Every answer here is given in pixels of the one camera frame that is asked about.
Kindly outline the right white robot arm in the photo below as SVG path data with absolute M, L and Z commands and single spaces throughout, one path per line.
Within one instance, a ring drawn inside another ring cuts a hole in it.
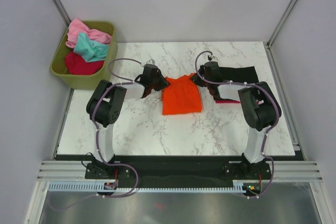
M 259 173 L 257 163 L 265 159 L 267 134 L 279 121 L 282 111 L 268 83 L 259 81 L 254 67 L 220 67 L 209 61 L 201 65 L 191 81 L 206 87 L 216 102 L 241 105 L 244 119 L 249 126 L 248 140 L 243 152 L 241 174 L 248 179 Z

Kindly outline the orange t shirt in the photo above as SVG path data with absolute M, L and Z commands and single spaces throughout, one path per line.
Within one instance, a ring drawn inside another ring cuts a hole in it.
M 200 113 L 202 99 L 197 85 L 191 80 L 192 74 L 177 79 L 166 77 L 170 83 L 162 91 L 163 115 Z

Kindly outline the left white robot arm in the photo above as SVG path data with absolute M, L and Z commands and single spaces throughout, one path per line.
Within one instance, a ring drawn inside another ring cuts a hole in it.
M 111 178 L 115 173 L 113 128 L 120 116 L 122 106 L 128 99 L 143 99 L 151 92 L 162 91 L 170 83 L 163 77 L 160 69 L 153 64 L 146 64 L 142 74 L 135 80 L 112 83 L 101 80 L 86 106 L 86 112 L 95 126 L 94 157 L 100 161 L 97 173 L 103 178 Z

